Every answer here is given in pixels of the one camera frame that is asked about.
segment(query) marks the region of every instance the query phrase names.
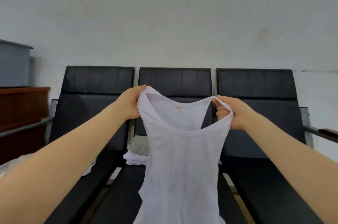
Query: neckline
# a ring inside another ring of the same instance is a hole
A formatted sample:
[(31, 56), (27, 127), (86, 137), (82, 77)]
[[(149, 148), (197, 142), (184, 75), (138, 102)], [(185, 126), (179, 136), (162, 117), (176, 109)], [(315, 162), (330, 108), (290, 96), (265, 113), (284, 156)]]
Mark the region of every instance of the neckline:
[[(160, 97), (165, 98), (167, 101), (171, 101), (171, 102), (174, 102), (175, 104), (179, 104), (179, 105), (183, 105), (183, 106), (198, 104), (201, 101), (206, 101), (206, 100), (211, 102), (212, 99), (216, 99), (217, 101), (219, 101), (223, 106), (225, 106), (230, 111), (230, 114), (227, 115), (226, 117), (224, 117), (222, 120), (217, 121), (216, 123), (213, 123), (213, 124), (211, 124), (211, 125), (209, 125), (205, 128), (199, 129), (199, 130), (194, 130), (194, 131), (181, 130), (181, 129), (178, 129), (178, 128), (173, 127), (172, 125), (168, 124), (166, 121), (163, 120), (163, 118), (160, 115), (158, 115), (158, 113), (155, 111), (154, 107), (150, 103), (149, 98), (147, 97), (147, 94), (156, 94)], [(153, 116), (152, 119), (154, 121), (156, 121), (156, 125), (159, 125), (159, 126), (165, 128), (170, 133), (173, 133), (173, 134), (176, 134), (176, 135), (179, 135), (179, 136), (182, 136), (182, 137), (194, 137), (194, 136), (197, 136), (197, 135), (203, 135), (203, 134), (209, 132), (212, 129), (217, 129), (217, 128), (221, 127), (222, 125), (224, 125), (224, 123), (226, 123), (228, 120), (232, 120), (232, 118), (234, 117), (234, 112), (231, 109), (231, 107), (228, 104), (220, 101), (215, 96), (204, 98), (204, 99), (201, 99), (199, 101), (195, 101), (195, 102), (191, 102), (191, 103), (180, 103), (180, 102), (174, 101), (170, 98), (167, 98), (166, 96), (163, 96), (162, 94), (160, 94), (154, 88), (147, 86), (146, 89), (140, 93), (139, 100), (140, 99), (142, 101), (144, 101), (144, 103), (147, 105), (147, 109), (149, 111), (151, 111), (151, 115)]]

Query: wall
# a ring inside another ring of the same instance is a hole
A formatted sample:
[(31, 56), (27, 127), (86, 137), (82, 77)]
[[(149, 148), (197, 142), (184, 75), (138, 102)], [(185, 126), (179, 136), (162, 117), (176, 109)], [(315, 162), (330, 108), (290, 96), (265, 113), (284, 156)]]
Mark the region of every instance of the wall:
[(291, 68), (312, 124), (338, 128), (337, 16), (338, 0), (0, 0), (0, 38), (34, 46), (51, 98), (66, 65)]

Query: black leather seat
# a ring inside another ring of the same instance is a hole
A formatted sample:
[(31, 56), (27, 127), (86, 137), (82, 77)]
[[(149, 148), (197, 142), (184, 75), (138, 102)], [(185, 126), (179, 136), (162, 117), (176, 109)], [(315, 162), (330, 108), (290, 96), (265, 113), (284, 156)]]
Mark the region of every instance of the black leather seat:
[[(218, 94), (242, 99), (305, 143), (291, 70), (217, 69), (216, 73)], [(322, 223), (245, 132), (229, 132), (221, 160), (256, 224)]]
[[(133, 86), (135, 68), (68, 66), (62, 83), (49, 142), (97, 115)], [(78, 223), (126, 151), (125, 122), (97, 156), (90, 174), (82, 177), (46, 220), (46, 224)]]
[[(139, 84), (152, 86), (162, 95), (175, 101), (189, 103), (211, 96), (209, 68), (140, 68)], [(202, 127), (212, 124), (209, 107)], [(141, 118), (135, 121), (135, 135), (146, 135)], [(138, 194), (144, 179), (144, 166), (125, 166), (109, 188), (90, 224), (132, 224), (142, 200)], [(241, 209), (220, 173), (218, 177), (220, 215), (227, 224), (246, 224)]]

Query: chair seat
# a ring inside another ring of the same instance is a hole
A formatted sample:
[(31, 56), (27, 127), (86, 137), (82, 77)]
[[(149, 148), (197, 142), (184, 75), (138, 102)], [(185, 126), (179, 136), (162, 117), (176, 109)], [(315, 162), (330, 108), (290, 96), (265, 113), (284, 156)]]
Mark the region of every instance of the chair seat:
[[(139, 190), (143, 184), (144, 173), (145, 166), (123, 167), (89, 224), (133, 224), (142, 204)], [(220, 216), (226, 224), (246, 224), (224, 176), (219, 174), (218, 179)]]
[(269, 159), (227, 156), (225, 160), (256, 224), (323, 224)]
[(61, 201), (45, 224), (78, 223), (122, 158), (116, 150), (102, 150), (91, 173), (81, 177)]

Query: person's left hand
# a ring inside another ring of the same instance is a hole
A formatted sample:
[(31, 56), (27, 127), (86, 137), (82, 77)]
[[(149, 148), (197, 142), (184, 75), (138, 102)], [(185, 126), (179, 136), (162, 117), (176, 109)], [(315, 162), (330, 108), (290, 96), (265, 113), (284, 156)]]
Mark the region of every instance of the person's left hand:
[(125, 119), (135, 119), (140, 116), (137, 111), (137, 99), (140, 96), (140, 92), (146, 89), (146, 85), (136, 86), (126, 90), (120, 95), (120, 97), (115, 101), (115, 104), (120, 109), (121, 113), (124, 115)]

